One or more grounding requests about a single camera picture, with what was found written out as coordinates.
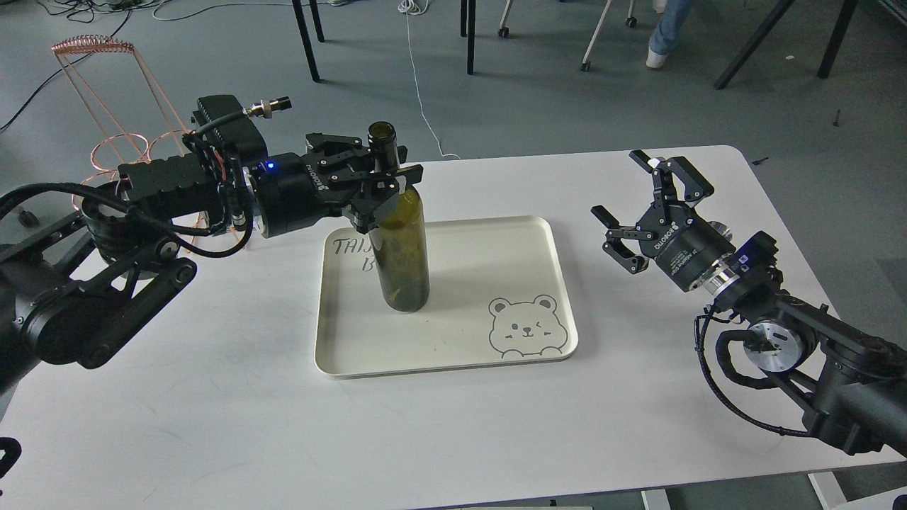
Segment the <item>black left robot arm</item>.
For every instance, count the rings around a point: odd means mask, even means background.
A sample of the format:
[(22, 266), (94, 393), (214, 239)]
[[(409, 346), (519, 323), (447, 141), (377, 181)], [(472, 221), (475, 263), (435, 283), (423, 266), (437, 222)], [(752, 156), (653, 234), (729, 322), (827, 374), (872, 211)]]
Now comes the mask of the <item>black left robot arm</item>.
[(122, 164), (113, 183), (35, 183), (2, 197), (2, 215), (43, 193), (81, 206), (25, 241), (2, 245), (2, 393), (39, 363), (100, 368), (184, 290), (197, 265), (265, 238), (346, 217), (367, 234), (400, 207), (424, 168), (406, 165), (395, 127), (366, 138), (308, 133), (304, 154), (269, 154), (256, 117), (281, 97), (241, 106), (204, 96), (181, 133), (187, 154)]

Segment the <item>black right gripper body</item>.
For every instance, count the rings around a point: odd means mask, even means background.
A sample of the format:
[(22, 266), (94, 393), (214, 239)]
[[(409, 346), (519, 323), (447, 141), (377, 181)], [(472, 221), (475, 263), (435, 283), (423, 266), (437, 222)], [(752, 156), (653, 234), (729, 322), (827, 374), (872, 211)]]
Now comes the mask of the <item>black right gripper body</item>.
[(638, 221), (639, 229), (651, 238), (639, 242), (644, 256), (652, 258), (658, 268), (684, 293), (693, 290), (720, 259), (734, 252), (725, 236), (686, 205), (650, 208)]

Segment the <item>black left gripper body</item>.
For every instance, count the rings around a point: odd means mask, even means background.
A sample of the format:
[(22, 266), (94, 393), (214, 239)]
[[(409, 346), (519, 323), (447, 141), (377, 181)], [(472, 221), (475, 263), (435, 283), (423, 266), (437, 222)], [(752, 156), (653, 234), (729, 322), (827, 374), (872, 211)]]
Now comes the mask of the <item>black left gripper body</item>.
[(249, 170), (263, 237), (273, 238), (313, 226), (324, 217), (351, 219), (362, 171), (357, 159), (307, 154), (278, 154)]

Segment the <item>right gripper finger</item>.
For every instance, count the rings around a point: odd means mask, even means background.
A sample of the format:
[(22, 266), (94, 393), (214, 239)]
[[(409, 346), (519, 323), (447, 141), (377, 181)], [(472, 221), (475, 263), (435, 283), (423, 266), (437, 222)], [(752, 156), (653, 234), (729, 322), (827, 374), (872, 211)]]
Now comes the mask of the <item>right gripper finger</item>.
[(684, 157), (649, 157), (642, 149), (633, 149), (629, 157), (652, 176), (652, 209), (661, 222), (672, 219), (670, 206), (692, 210), (715, 193), (713, 185)]
[(655, 233), (651, 230), (641, 229), (639, 226), (629, 228), (619, 225), (619, 221), (603, 205), (593, 206), (592, 215), (606, 227), (602, 251), (616, 259), (629, 273), (637, 274), (644, 271), (648, 267), (648, 258), (632, 252), (624, 244), (623, 239), (650, 242)]

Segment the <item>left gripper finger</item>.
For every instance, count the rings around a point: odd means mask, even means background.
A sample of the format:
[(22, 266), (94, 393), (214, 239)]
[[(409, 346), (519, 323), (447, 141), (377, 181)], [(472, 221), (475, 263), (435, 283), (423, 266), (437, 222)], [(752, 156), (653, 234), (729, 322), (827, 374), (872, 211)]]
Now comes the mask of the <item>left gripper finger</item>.
[(313, 186), (405, 186), (397, 140), (394, 132), (370, 132), (365, 139), (309, 133), (305, 178)]
[(343, 184), (351, 193), (344, 200), (344, 216), (358, 233), (369, 233), (394, 212), (406, 186), (420, 183), (422, 172), (421, 164), (390, 171), (353, 172)]

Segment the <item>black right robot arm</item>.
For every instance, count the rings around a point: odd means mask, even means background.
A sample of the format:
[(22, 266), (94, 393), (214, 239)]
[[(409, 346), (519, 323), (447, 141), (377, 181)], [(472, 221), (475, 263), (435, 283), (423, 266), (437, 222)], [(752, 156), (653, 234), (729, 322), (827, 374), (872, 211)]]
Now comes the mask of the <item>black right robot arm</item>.
[[(855, 455), (890, 446), (906, 448), (905, 351), (830, 315), (827, 306), (791, 296), (777, 268), (777, 245), (756, 232), (734, 246), (723, 224), (707, 222), (694, 207), (714, 187), (684, 157), (631, 158), (653, 181), (653, 200), (632, 226), (602, 205), (592, 214), (607, 229), (602, 245), (626, 271), (654, 262), (684, 293), (703, 288), (713, 297), (694, 319), (694, 348), (707, 385), (731, 412), (781, 436), (816, 438)], [(716, 361), (733, 383), (781, 390), (803, 411), (803, 429), (769, 425), (739, 410), (720, 390), (705, 356), (707, 326), (728, 311), (745, 323), (716, 340)]]

